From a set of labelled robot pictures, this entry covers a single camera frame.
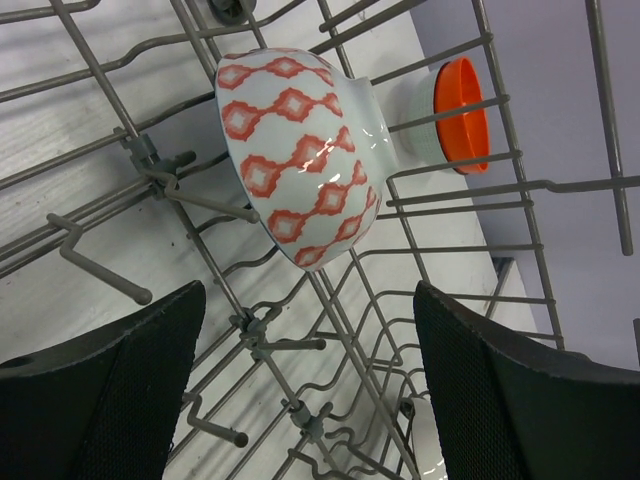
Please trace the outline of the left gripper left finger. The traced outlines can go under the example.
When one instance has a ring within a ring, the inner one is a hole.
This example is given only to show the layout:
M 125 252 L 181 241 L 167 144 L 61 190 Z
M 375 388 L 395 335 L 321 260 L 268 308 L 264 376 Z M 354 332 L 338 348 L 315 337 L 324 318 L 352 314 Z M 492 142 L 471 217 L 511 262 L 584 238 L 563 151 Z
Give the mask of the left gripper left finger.
M 194 362 L 206 291 L 1 365 L 4 479 L 159 479 Z

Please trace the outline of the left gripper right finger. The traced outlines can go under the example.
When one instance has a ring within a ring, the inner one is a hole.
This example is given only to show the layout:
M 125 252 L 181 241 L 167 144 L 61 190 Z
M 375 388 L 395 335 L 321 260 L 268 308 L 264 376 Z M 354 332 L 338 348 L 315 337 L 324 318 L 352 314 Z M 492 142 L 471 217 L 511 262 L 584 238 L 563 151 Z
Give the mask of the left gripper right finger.
M 543 345 L 425 281 L 413 309 L 449 478 L 638 478 L 637 371 Z

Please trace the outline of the grey wire dish rack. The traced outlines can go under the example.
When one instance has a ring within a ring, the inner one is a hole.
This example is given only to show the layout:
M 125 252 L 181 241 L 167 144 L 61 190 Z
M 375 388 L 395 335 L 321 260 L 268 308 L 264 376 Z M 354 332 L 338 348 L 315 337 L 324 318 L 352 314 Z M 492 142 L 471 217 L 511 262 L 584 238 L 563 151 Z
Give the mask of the grey wire dish rack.
M 425 281 L 548 347 L 635 370 L 639 170 L 624 169 L 604 1 L 5 1 L 1 365 L 201 282 L 159 479 L 422 479 Z M 373 86 L 400 161 L 317 271 L 252 208 L 215 96 L 227 54 L 293 48 Z M 435 113 L 460 57 L 484 100 Z M 490 154 L 436 121 L 484 107 Z

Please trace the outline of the small orange bowl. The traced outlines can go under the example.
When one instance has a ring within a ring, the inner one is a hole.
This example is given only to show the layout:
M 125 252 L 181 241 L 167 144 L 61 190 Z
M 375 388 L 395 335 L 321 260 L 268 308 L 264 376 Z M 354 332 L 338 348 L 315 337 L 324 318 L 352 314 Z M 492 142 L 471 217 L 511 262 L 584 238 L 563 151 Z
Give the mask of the small orange bowl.
M 469 58 L 456 58 L 440 68 L 434 97 L 436 114 L 483 100 L 478 75 Z M 449 163 L 477 160 L 490 154 L 488 117 L 484 107 L 437 120 L 436 129 Z

